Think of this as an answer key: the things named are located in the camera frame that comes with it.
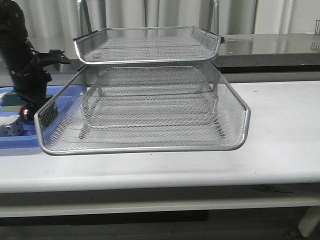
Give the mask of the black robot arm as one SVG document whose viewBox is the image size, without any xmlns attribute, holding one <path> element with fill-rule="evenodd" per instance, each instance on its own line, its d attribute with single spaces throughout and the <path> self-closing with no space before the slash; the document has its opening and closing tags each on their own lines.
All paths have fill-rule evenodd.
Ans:
<svg viewBox="0 0 320 240">
<path fill-rule="evenodd" d="M 35 113 L 50 99 L 47 84 L 52 81 L 44 69 L 53 64 L 70 64 L 59 49 L 42 53 L 28 40 L 25 16 L 13 0 L 0 2 L 0 58 L 10 75 L 18 97 L 27 102 L 20 108 L 21 120 L 31 122 Z"/>
</svg>

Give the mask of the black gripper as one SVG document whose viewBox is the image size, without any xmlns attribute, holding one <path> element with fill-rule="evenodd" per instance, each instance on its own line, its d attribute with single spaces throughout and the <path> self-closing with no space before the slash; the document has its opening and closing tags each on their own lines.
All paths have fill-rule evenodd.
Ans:
<svg viewBox="0 0 320 240">
<path fill-rule="evenodd" d="M 31 49 L 16 49 L 9 54 L 9 73 L 15 92 L 27 101 L 23 118 L 34 120 L 36 112 L 47 102 L 47 84 L 52 80 L 44 67 L 54 64 L 68 65 L 71 60 L 59 49 L 48 53 Z"/>
</svg>

